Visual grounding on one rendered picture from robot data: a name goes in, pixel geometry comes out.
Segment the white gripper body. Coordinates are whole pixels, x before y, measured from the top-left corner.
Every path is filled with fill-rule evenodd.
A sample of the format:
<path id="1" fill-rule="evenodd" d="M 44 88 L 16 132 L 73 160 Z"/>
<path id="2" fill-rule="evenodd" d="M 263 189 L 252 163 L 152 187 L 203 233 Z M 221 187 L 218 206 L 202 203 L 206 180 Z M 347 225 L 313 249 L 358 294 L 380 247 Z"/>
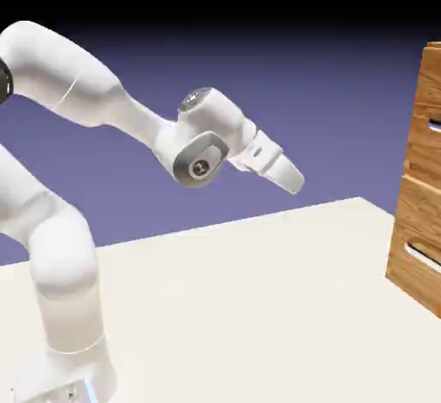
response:
<path id="1" fill-rule="evenodd" d="M 265 178 L 291 195 L 297 194 L 305 183 L 305 177 L 283 153 L 265 172 Z"/>

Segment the light wood cabinet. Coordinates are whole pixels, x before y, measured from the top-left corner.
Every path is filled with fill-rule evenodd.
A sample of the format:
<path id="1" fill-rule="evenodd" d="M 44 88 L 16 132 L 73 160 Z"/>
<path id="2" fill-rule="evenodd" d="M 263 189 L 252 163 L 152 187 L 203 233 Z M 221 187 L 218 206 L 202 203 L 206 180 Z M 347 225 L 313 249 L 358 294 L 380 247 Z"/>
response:
<path id="1" fill-rule="evenodd" d="M 421 55 L 386 277 L 441 319 L 441 41 Z"/>

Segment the light wood drawer front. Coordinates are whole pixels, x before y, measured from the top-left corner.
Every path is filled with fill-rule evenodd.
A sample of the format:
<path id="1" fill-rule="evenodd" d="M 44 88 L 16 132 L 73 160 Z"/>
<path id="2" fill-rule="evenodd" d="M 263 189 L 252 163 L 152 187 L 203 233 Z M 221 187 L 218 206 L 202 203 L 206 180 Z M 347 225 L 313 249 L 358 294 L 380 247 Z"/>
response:
<path id="1" fill-rule="evenodd" d="M 441 120 L 441 41 L 422 52 L 404 164 L 407 174 L 441 189 L 441 133 L 427 128 L 429 118 Z"/>
<path id="2" fill-rule="evenodd" d="M 386 277 L 441 319 L 441 273 L 410 256 L 410 242 L 441 263 L 441 189 L 401 178 Z"/>

